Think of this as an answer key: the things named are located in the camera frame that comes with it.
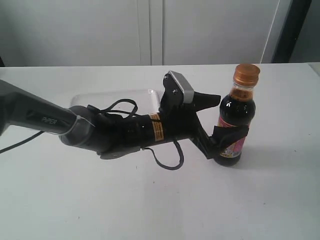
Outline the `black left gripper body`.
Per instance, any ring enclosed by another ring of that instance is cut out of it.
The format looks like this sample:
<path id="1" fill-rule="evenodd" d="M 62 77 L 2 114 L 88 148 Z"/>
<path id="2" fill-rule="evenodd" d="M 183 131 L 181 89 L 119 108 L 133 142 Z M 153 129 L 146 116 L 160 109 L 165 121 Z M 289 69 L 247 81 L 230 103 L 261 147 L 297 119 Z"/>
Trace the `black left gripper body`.
<path id="1" fill-rule="evenodd" d="M 191 104 L 174 105 L 161 100 L 160 121 L 166 142 L 189 139 L 207 159 L 213 158 L 213 143 Z"/>

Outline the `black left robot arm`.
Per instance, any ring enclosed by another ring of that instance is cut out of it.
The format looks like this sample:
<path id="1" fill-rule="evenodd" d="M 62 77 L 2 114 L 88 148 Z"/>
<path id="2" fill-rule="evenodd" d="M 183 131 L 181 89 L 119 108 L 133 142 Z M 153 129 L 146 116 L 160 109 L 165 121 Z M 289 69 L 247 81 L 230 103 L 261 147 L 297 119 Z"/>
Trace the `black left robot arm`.
<path id="1" fill-rule="evenodd" d="M 65 145 L 94 151 L 107 160 L 184 139 L 191 140 L 206 158 L 213 159 L 248 134 L 248 126 L 240 125 L 215 126 L 212 135 L 207 135 L 197 113 L 216 107 L 221 97 L 192 91 L 187 100 L 186 89 L 169 75 L 164 77 L 163 86 L 157 113 L 139 115 L 135 105 L 123 116 L 113 106 L 63 108 L 1 81 L 0 129 L 13 125 L 38 134 L 57 134 Z"/>

